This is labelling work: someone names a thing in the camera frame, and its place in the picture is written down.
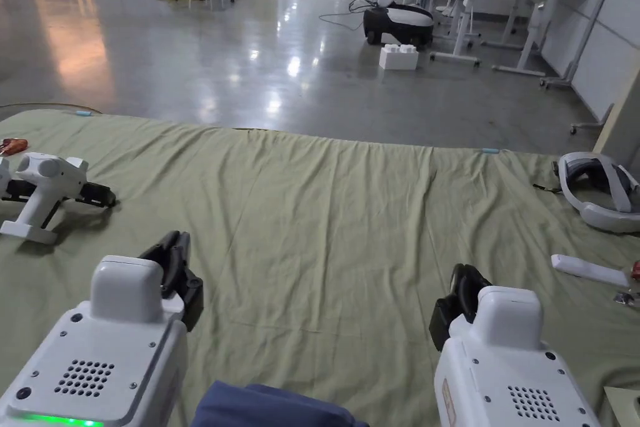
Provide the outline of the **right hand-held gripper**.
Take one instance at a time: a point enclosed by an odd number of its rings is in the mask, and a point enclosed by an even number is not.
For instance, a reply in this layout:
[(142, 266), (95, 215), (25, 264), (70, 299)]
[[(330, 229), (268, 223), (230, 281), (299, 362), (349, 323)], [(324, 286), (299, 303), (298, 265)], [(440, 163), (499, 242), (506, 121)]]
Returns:
[(437, 300), (434, 395), (441, 426), (598, 426), (561, 355), (542, 341), (537, 294), (457, 264)]

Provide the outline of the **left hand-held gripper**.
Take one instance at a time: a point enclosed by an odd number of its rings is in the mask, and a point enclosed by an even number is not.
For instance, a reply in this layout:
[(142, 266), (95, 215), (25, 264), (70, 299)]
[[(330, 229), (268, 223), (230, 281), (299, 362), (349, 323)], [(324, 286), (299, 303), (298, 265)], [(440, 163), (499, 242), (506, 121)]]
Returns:
[(87, 301), (65, 312), (1, 398), (2, 426), (167, 426), (188, 369), (191, 235), (138, 258), (106, 256)]

